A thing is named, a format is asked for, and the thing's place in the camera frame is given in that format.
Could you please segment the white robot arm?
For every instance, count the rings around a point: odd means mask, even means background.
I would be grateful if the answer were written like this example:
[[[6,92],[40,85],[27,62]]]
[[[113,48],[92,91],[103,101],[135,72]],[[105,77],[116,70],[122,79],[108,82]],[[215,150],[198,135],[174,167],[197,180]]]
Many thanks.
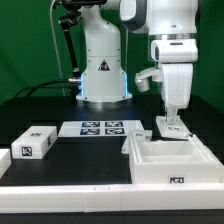
[[[132,99],[128,77],[120,60],[133,68],[150,63],[135,74],[141,92],[149,82],[160,85],[165,121],[175,123],[189,104],[193,63],[198,59],[196,14],[199,0],[106,0],[119,10],[128,35],[102,18],[96,4],[81,8],[86,42],[86,68],[77,99],[88,105],[118,104]]]

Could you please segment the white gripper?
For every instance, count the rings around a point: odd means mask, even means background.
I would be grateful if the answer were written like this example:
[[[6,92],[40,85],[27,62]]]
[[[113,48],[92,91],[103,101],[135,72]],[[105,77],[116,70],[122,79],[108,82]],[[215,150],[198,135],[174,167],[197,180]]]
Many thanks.
[[[168,124],[177,123],[180,120],[177,111],[185,109],[189,104],[193,65],[190,63],[160,64],[159,68],[163,78],[162,99],[167,114],[165,120]]]

